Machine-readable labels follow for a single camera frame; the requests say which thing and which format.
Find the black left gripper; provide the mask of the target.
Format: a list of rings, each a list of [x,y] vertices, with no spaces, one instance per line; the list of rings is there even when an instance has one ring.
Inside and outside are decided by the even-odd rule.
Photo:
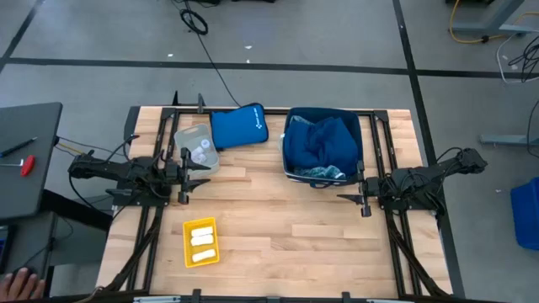
[[[211,180],[208,178],[204,179],[195,179],[189,180],[189,169],[193,171],[197,170],[210,170],[209,167],[201,165],[196,162],[188,161],[190,156],[190,151],[186,147],[180,149],[180,166],[179,183],[167,183],[169,185],[179,185],[180,191],[178,192],[178,202],[182,205],[187,205],[189,203],[188,190],[193,191],[198,186],[209,183]]]

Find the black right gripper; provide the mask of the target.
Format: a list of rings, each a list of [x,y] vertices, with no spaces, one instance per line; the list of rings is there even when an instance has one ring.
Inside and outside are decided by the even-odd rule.
[[[376,196],[369,196],[367,194],[367,183],[365,178],[364,171],[365,165],[363,161],[357,162],[357,173],[358,175],[352,176],[346,180],[339,180],[337,182],[338,186],[346,186],[355,183],[359,183],[360,194],[338,194],[339,198],[347,199],[354,202],[356,205],[361,205],[361,216],[370,217],[371,216],[371,206],[369,205],[369,198],[377,198]]]

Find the dark blue fabric bin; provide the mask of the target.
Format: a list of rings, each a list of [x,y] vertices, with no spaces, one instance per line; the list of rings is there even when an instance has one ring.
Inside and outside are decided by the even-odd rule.
[[[338,186],[364,161],[359,115],[344,109],[295,107],[280,138],[285,175],[313,188]]]

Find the yellow plastic basket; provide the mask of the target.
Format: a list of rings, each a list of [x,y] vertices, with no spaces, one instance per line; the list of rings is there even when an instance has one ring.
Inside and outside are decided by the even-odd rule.
[[[191,231],[193,229],[206,227],[206,226],[212,226],[214,228],[214,232],[212,233],[212,235],[214,236],[214,243],[211,245],[192,247],[190,245],[190,239],[192,238]],[[217,235],[217,229],[216,229],[216,219],[214,217],[207,217],[203,219],[184,222],[183,223],[183,238],[184,238],[184,264],[186,268],[194,268],[194,267],[209,265],[213,263],[218,263],[220,261],[218,235]],[[200,253],[208,249],[216,250],[216,256],[214,258],[209,258],[199,263],[194,263],[192,261],[192,256],[195,253]]]

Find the clear plastic bin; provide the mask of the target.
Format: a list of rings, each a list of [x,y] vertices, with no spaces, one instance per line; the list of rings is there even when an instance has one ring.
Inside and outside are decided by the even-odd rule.
[[[186,147],[190,151],[190,153],[197,146],[201,146],[200,143],[204,139],[210,141],[211,147],[209,149],[204,149],[203,154],[205,154],[207,160],[201,165],[209,167],[210,170],[189,170],[189,175],[191,179],[209,176],[213,173],[216,173],[220,169],[219,156],[211,138],[210,128],[206,124],[198,124],[184,130],[178,130],[174,134],[174,140],[177,149],[180,151],[182,147]],[[193,162],[197,163],[197,157],[190,156],[190,158]]]

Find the blue zip pouch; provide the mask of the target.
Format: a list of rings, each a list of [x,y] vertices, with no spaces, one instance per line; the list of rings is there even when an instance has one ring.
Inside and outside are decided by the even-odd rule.
[[[217,149],[263,143],[269,139],[262,104],[248,104],[228,112],[213,111],[210,122]]]

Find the grey metal floor foot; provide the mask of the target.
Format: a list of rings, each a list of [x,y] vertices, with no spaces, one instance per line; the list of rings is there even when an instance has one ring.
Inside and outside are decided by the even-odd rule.
[[[527,139],[523,135],[480,135],[482,144],[507,145],[507,146],[539,146],[539,138]]]

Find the black side table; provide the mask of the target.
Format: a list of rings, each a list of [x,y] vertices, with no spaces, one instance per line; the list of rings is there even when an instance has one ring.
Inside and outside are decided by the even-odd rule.
[[[31,104],[0,108],[0,152],[37,137],[28,146],[0,158],[0,163],[19,163],[35,156],[32,172],[20,176],[17,167],[0,167],[0,221],[37,214],[51,162],[61,118],[62,104]]]

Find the blue plastic crate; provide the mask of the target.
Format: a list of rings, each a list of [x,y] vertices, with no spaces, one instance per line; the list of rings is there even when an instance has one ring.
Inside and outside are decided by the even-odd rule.
[[[539,177],[510,191],[517,243],[539,251]]]

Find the grey desk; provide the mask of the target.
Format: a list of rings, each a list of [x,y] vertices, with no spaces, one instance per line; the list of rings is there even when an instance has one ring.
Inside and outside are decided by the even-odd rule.
[[[20,268],[30,268],[39,279],[45,281],[44,297],[50,294],[50,283],[54,268],[51,267],[51,250],[56,240],[58,219],[54,213],[0,221],[0,226],[12,226],[13,240],[8,255],[8,263],[3,274],[16,273]]]

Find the black pen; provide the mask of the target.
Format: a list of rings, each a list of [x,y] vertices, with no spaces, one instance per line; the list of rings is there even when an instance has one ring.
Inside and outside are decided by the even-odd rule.
[[[27,141],[23,141],[23,142],[20,142],[19,144],[15,145],[15,146],[12,146],[12,147],[9,147],[8,149],[4,150],[4,151],[0,151],[0,158],[5,158],[7,156],[9,156],[10,154],[28,146],[29,144],[31,144],[32,142],[36,141],[37,140],[37,137],[33,137],[33,138],[30,138],[28,139]]]

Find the black keyboard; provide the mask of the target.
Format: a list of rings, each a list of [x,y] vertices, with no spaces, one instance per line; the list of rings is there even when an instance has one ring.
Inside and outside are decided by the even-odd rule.
[[[8,255],[13,240],[12,226],[0,226],[0,274],[3,274],[8,263]]]

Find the person's hand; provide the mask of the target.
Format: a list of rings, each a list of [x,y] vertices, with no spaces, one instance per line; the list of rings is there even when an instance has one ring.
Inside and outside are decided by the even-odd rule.
[[[40,299],[44,292],[45,281],[30,268],[22,267],[0,279],[0,302]]]

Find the grey table base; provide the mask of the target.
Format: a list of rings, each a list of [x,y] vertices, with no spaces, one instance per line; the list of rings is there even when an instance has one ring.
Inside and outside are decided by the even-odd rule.
[[[539,33],[539,29],[534,29],[529,26],[507,24],[507,19],[520,7],[525,0],[501,0],[501,4],[486,21],[477,22],[455,22],[456,11],[462,2],[485,2],[490,5],[494,0],[445,0],[446,3],[452,3],[449,33],[467,33],[479,34],[480,36],[488,36],[492,39],[494,36],[504,35],[526,35],[531,33]]]

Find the red-handled hex key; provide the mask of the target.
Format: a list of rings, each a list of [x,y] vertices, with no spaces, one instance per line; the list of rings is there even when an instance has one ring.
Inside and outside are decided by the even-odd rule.
[[[25,159],[21,159],[19,163],[0,163],[0,167],[17,167],[20,169],[20,176],[28,176],[35,165],[35,156],[29,155]]]

